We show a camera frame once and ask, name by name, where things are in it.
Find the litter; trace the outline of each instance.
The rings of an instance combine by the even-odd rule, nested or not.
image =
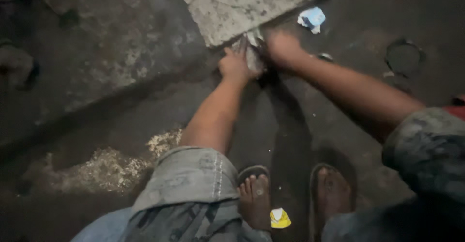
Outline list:
[[[286,228],[291,225],[291,220],[283,208],[273,209],[270,212],[272,228]]]
[[[323,11],[318,7],[304,10],[299,14],[297,23],[310,28],[313,34],[321,32],[320,25],[326,20],[326,16]]]

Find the wet ground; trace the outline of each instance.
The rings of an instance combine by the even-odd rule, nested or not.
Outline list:
[[[297,25],[298,10],[266,26],[295,32],[309,52],[329,53],[336,63],[400,87],[428,106],[448,104],[465,92],[465,0],[315,4],[327,17],[319,35]],[[392,76],[384,62],[387,46],[401,37],[426,55],[408,79]],[[179,129],[219,81],[219,52],[201,55],[183,69],[68,115],[60,121],[66,126],[46,129],[46,140],[16,147],[0,168],[0,240],[66,241],[98,216],[131,206],[152,162],[176,144]],[[361,208],[413,195],[396,172],[382,166],[374,139],[289,75],[246,88],[229,157],[237,168],[271,168],[272,204],[293,222],[273,232],[278,242],[308,239],[308,177],[319,161],[341,168],[356,185]]]

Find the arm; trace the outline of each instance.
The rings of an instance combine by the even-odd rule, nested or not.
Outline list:
[[[309,55],[291,35],[275,32],[267,41],[270,57],[278,65],[322,91],[382,143],[408,115],[424,108],[421,102],[374,78]]]
[[[226,56],[219,62],[223,79],[202,102],[184,130],[180,145],[213,148],[225,154],[240,105],[240,96],[247,82],[256,76],[247,67],[246,43],[239,53],[226,48]]]

